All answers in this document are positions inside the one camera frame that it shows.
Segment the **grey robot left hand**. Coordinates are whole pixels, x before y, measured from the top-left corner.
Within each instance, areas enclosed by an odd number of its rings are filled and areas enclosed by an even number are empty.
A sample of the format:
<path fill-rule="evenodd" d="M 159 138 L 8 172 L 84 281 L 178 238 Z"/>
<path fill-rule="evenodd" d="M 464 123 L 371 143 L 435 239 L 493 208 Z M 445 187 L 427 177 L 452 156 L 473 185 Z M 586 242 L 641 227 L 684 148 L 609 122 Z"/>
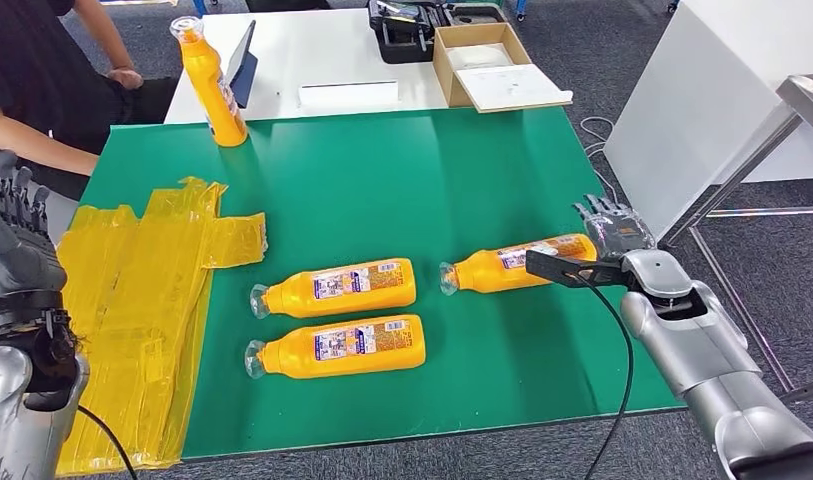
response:
<path fill-rule="evenodd" d="M 73 202 L 38 184 L 17 156 L 0 150 L 0 296 L 28 290 L 61 290 L 67 275 L 48 227 L 47 200 L 55 213 Z"/>

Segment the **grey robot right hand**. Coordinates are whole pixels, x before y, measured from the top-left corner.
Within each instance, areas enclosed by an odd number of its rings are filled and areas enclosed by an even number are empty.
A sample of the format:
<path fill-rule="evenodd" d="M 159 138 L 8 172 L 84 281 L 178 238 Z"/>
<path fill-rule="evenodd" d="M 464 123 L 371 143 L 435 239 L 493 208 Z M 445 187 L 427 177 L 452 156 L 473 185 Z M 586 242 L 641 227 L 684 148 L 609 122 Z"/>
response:
<path fill-rule="evenodd" d="M 606 197 L 585 194 L 583 198 L 586 204 L 576 202 L 573 208 L 599 260 L 615 261 L 633 250 L 657 248 L 656 239 L 634 209 Z"/>

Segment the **person's left hand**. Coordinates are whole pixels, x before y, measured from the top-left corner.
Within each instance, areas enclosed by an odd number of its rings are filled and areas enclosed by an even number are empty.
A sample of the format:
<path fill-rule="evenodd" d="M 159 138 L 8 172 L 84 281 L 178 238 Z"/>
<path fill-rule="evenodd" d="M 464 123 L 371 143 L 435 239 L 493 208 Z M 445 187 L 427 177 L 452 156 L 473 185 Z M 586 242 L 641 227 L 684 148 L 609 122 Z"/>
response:
<path fill-rule="evenodd" d="M 143 86 L 143 77 L 131 68 L 115 68 L 110 70 L 107 77 L 121 84 L 127 90 L 139 89 Z"/>

